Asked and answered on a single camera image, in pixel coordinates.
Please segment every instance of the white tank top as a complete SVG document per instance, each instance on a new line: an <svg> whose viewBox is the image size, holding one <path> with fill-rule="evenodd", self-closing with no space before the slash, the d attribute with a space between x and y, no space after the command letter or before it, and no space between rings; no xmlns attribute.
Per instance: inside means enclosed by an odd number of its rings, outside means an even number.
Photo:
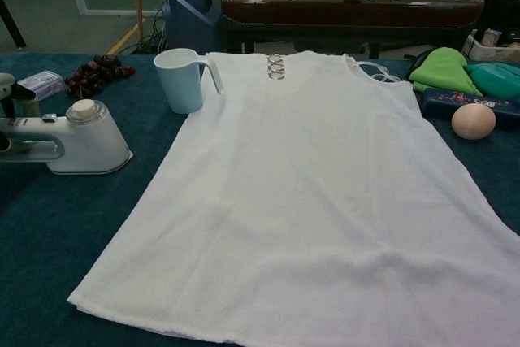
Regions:
<svg viewBox="0 0 520 347"><path fill-rule="evenodd" d="M168 335L251 346L506 346L520 240L407 82L305 52L211 54L184 123L69 302Z"/></svg>

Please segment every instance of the white container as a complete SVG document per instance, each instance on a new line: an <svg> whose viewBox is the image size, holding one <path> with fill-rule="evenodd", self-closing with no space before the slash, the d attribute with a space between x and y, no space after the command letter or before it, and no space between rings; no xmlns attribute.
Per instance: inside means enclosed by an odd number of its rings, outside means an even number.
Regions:
<svg viewBox="0 0 520 347"><path fill-rule="evenodd" d="M462 53L474 61L520 61L520 49L484 46L469 35Z"/></svg>

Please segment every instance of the yellow floor line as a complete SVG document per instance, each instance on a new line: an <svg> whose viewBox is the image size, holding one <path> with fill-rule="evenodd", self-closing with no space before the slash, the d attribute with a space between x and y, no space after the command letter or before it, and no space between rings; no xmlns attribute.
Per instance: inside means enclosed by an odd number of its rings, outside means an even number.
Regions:
<svg viewBox="0 0 520 347"><path fill-rule="evenodd" d="M112 47L112 49L110 49L110 50L108 51L108 54L116 54L117 51L119 50L119 48L120 48L121 46L123 46L124 43L125 43L126 41L128 41L128 39L133 35L133 33L136 32L137 29L138 29L138 26L137 26L137 24L136 24L133 28L131 28L131 29L128 31L128 33L126 33L126 34L124 35L123 38L121 38L121 40L119 40L119 42L118 42L117 44L115 44L115 45Z"/></svg>

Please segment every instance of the green cloth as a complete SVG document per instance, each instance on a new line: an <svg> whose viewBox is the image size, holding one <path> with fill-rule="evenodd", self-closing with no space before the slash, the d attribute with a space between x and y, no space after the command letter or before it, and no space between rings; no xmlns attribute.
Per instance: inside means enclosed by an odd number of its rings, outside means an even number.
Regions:
<svg viewBox="0 0 520 347"><path fill-rule="evenodd" d="M420 93L434 87L482 95L464 71L465 65L466 59L455 49L439 48L428 55L424 63L411 73L409 79L414 82L414 90Z"/></svg>
<svg viewBox="0 0 520 347"><path fill-rule="evenodd" d="M484 95L520 99L520 68L502 63L472 64L464 68Z"/></svg>

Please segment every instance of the small box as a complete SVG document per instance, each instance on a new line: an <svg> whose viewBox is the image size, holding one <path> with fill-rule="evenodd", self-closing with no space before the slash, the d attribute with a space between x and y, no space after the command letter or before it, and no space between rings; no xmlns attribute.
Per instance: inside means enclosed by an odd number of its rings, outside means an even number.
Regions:
<svg viewBox="0 0 520 347"><path fill-rule="evenodd" d="M426 117L451 119L459 107L469 103L479 103L493 110L497 128L515 130L520 125L520 106L517 102L445 89L426 89L422 94L421 112Z"/></svg>
<svg viewBox="0 0 520 347"><path fill-rule="evenodd" d="M51 71L39 72L18 82L19 85L33 91L38 101L51 97L55 93L65 90L65 81L57 73Z"/></svg>

